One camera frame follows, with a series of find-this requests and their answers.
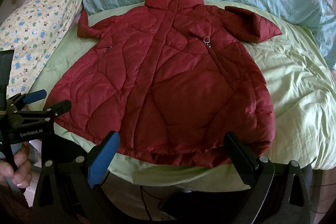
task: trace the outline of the finger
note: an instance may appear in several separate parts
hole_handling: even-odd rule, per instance
[[[21,149],[14,155],[14,162],[17,166],[23,164],[29,155],[30,146],[28,142],[22,144]]]
[[[27,175],[26,175],[26,177],[25,177],[25,179],[23,180],[23,181],[21,181],[17,186],[19,187],[19,188],[27,188],[29,185],[30,185],[30,183],[31,183],[31,180],[32,180],[32,174],[31,174],[31,172],[29,172]]]
[[[0,176],[12,177],[13,175],[13,167],[8,162],[0,160]]]
[[[15,185],[21,183],[25,179],[26,175],[30,172],[31,168],[32,165],[29,161],[25,161],[23,164],[21,164],[12,177],[13,183]]]
[[[8,186],[5,177],[2,177],[2,176],[0,176],[0,189],[1,189],[1,186],[2,187],[7,187]]]

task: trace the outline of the pillow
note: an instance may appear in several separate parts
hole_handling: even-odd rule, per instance
[[[0,26],[0,51],[14,49],[7,98],[28,92],[69,29],[82,0],[29,0]]]

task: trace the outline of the jacket pocket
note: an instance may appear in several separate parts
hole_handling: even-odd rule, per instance
[[[225,77],[225,79],[229,83],[233,83],[233,79],[232,79],[231,75],[226,70],[226,68],[224,67],[224,65],[221,62],[221,60],[219,59],[219,57],[218,57],[218,55],[216,53],[216,50],[213,47],[211,47],[211,45],[210,45],[210,37],[207,37],[207,38],[203,39],[203,43],[208,48],[208,52],[210,53],[213,61],[216,63],[216,65],[217,65],[219,71],[221,72],[221,74]]]

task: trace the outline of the jacket sleeve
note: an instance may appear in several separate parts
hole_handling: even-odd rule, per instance
[[[223,27],[237,39],[259,43],[282,34],[273,22],[243,8],[226,6],[225,10],[214,8],[213,12],[221,19]]]
[[[89,19],[85,10],[82,11],[78,21],[77,36],[82,38],[103,38],[108,30],[121,16],[111,16],[89,27]]]

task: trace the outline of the jacket collar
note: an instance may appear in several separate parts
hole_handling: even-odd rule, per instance
[[[203,0],[145,0],[145,5],[155,9],[168,9],[172,1],[177,2],[177,9],[193,8],[199,4],[204,5]]]

